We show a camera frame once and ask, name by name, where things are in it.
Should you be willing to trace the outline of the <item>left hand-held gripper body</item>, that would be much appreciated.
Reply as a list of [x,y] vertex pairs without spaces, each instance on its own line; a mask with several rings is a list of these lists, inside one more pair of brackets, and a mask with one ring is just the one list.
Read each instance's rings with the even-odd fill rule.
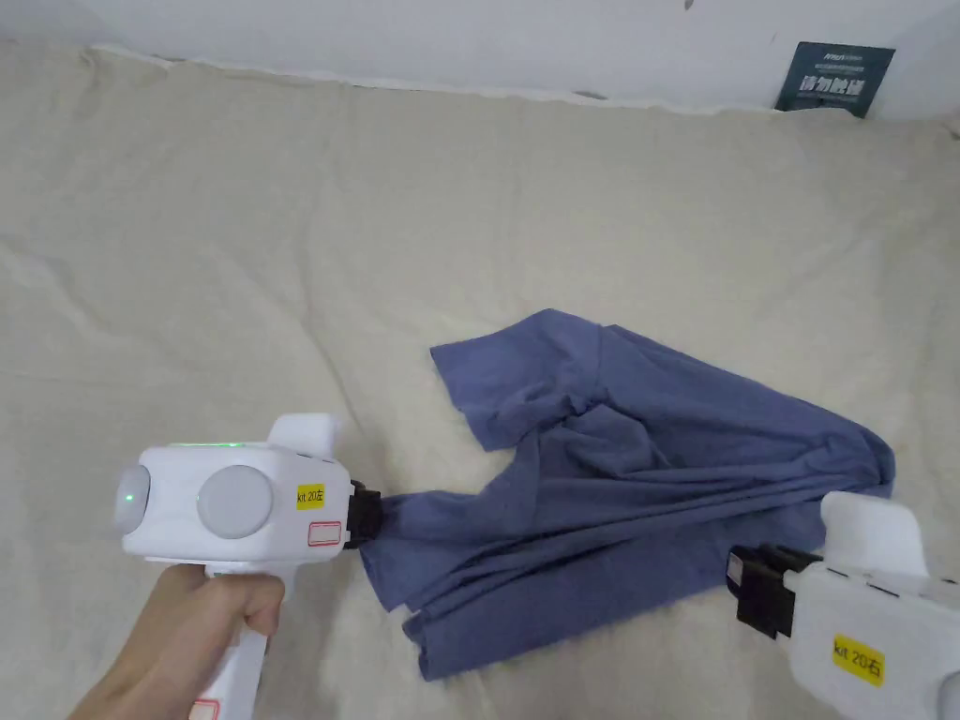
[[359,548],[382,526],[381,493],[335,458],[336,419],[279,417],[262,442],[144,450],[120,477],[114,523],[126,554],[210,577],[270,575],[287,592],[305,564]]

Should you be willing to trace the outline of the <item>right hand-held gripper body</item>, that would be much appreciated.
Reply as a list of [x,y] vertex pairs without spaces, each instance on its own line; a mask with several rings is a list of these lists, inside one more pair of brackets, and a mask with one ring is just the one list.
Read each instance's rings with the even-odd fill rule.
[[733,547],[736,616],[786,650],[798,685],[847,719],[959,715],[959,585],[933,576],[913,513],[827,494],[822,554]]

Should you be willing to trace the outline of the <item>person's left hand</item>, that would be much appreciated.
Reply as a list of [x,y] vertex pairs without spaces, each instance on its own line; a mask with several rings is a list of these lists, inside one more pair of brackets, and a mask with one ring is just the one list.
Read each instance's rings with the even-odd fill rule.
[[241,626],[270,638],[285,586],[269,575],[162,571],[115,663],[72,719],[186,719]]

